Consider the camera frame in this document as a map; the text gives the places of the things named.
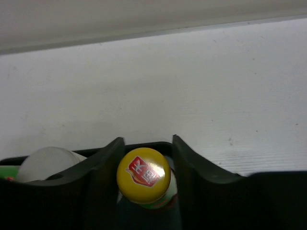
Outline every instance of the white table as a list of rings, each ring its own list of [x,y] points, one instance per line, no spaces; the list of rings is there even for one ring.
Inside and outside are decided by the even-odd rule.
[[[0,158],[171,141],[241,174],[307,169],[307,19],[0,57]]]

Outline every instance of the green object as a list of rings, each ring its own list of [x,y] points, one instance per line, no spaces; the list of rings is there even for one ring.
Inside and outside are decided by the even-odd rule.
[[[19,166],[0,166],[0,178],[15,179],[19,170]]]

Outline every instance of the yellow lid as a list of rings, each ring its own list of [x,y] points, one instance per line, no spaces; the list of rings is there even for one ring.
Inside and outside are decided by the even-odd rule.
[[[119,163],[117,184],[130,201],[149,204],[164,195],[171,178],[165,157],[150,148],[130,151]]]

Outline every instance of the bottle cap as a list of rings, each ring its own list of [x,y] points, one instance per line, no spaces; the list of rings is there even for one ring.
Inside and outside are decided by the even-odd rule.
[[[130,151],[117,170],[121,193],[138,204],[149,204],[161,198],[168,189],[170,179],[171,169],[167,160],[150,148]]]

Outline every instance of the brand logo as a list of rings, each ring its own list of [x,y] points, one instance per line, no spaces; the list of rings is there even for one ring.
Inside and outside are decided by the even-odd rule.
[[[159,180],[159,174],[139,156],[134,158],[126,169],[133,181],[147,187],[152,187]]]

